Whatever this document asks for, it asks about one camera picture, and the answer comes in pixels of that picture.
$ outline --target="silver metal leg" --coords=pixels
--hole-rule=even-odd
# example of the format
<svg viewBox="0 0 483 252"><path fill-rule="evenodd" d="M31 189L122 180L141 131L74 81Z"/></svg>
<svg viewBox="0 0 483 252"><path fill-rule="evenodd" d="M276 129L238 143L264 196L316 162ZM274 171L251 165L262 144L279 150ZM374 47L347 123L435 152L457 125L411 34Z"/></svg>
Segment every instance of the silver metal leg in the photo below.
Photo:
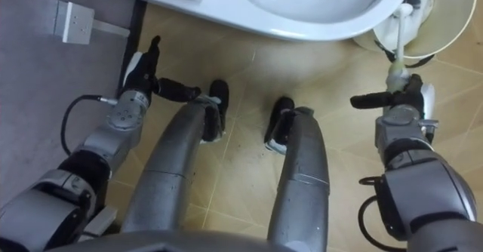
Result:
<svg viewBox="0 0 483 252"><path fill-rule="evenodd" d="M325 251L329 176L317 121L297 114L269 225L268 240L295 251Z"/></svg>
<svg viewBox="0 0 483 252"><path fill-rule="evenodd" d="M205 107L200 103L186 104L173 117L144 168L122 232L180 227L204 125Z"/></svg>

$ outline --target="black rubber foot pad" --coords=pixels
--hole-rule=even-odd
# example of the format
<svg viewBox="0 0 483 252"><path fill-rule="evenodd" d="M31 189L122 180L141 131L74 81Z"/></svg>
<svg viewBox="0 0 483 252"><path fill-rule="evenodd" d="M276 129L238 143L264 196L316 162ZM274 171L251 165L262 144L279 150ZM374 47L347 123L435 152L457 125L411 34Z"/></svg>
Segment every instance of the black rubber foot pad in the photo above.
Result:
<svg viewBox="0 0 483 252"><path fill-rule="evenodd" d="M295 102L289 97L280 97L272 109L272 114L270 115L270 122L269 126L266 129L265 138L263 140L264 143L268 143L272 139L273 130L277 125L278 121L282 117L286 111L291 111L295 109Z"/></svg>

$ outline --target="white toilet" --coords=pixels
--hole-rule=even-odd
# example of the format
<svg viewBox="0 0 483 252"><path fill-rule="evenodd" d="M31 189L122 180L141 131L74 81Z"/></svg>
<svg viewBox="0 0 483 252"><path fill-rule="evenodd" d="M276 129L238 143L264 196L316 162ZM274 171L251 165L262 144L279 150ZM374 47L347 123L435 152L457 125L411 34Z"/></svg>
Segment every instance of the white toilet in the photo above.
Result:
<svg viewBox="0 0 483 252"><path fill-rule="evenodd" d="M403 0L148 1L277 38L334 41L374 28Z"/></svg>

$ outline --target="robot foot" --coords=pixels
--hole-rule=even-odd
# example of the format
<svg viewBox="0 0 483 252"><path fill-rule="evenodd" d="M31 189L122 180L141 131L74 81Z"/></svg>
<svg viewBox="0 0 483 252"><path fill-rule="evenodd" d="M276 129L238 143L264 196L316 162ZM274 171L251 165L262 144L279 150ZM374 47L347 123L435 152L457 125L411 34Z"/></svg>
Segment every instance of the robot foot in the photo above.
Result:
<svg viewBox="0 0 483 252"><path fill-rule="evenodd" d="M280 97L272 109L264 143L268 150L282 155L287 152L288 134L294 120L295 102L289 97Z"/></svg>
<svg viewBox="0 0 483 252"><path fill-rule="evenodd" d="M228 84L219 79L213 81L209 96L218 99L218 101L216 107L209 106L206 108L205 131L202 137L206 143L218 141L225 131L226 110L229 105Z"/></svg>

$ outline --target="white plastic bucket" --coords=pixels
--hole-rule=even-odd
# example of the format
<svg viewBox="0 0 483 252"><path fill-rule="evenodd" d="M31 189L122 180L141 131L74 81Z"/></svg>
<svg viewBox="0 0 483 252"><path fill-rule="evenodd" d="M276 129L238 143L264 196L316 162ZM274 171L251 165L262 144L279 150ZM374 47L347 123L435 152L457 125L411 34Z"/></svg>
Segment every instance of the white plastic bucket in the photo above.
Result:
<svg viewBox="0 0 483 252"><path fill-rule="evenodd" d="M405 46L405 58L421 60L447 48L468 26L475 6L476 0L434 0L432 12L417 37ZM354 41L368 50L381 51L373 30Z"/></svg>

